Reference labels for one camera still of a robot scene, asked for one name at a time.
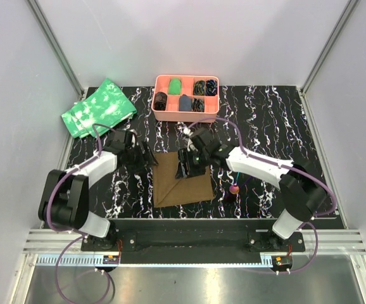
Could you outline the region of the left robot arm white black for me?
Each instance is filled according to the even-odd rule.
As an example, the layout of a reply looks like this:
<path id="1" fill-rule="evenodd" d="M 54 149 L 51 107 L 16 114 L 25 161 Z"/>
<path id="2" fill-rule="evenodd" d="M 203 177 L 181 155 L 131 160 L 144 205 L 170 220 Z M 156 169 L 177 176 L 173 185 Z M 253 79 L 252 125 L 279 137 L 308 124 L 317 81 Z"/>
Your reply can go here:
<path id="1" fill-rule="evenodd" d="M 77 231 L 95 237 L 105 251 L 117 244 L 111 222 L 91 212 L 89 190 L 106 175 L 119 168 L 136 174 L 158 162 L 146 141 L 138 141 L 131 130 L 113 130 L 106 144 L 92 157 L 67 170 L 48 173 L 38 217 L 55 231 Z"/>

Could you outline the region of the brown cloth napkin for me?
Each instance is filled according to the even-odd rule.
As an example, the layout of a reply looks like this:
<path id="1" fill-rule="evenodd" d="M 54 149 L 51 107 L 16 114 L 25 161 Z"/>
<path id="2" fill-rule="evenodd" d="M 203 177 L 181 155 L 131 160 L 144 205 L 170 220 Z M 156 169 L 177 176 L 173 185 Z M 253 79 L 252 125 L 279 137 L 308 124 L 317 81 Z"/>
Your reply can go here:
<path id="1" fill-rule="evenodd" d="M 177 152 L 156 153 L 158 162 L 153 167 L 153 203 L 155 208 L 186 205 L 214 198 L 210 168 L 205 174 L 176 179 L 178 169 Z"/>

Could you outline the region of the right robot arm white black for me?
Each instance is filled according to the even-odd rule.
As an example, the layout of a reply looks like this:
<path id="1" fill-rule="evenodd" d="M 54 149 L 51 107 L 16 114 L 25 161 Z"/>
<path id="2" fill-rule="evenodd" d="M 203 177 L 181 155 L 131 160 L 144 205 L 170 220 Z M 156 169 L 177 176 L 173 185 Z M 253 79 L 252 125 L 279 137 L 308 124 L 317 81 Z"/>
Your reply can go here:
<path id="1" fill-rule="evenodd" d="M 192 132 L 186 127 L 184 135 L 188 142 L 178 151 L 176 178 L 197 177 L 213 166 L 255 177 L 280 191 L 284 210 L 268 235 L 268 244 L 275 251 L 289 246 L 290 236 L 318 215 L 317 210 L 331 194 L 320 179 L 309 173 L 309 163 L 298 165 L 252 152 L 242 144 L 224 144 L 204 128 Z"/>

